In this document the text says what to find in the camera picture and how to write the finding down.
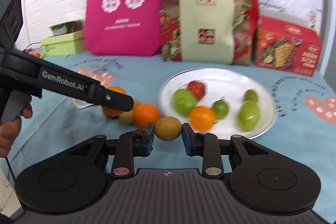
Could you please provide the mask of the person's left hand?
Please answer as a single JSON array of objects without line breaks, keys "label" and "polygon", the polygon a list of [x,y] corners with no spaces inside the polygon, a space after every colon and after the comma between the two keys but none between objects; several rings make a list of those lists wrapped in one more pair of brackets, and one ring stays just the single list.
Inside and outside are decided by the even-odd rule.
[{"label": "person's left hand", "polygon": [[5,122],[1,124],[0,130],[0,157],[6,157],[13,145],[15,139],[18,137],[21,127],[22,118],[30,119],[33,116],[33,108],[29,104],[21,112],[20,116],[15,118],[12,122]]}]

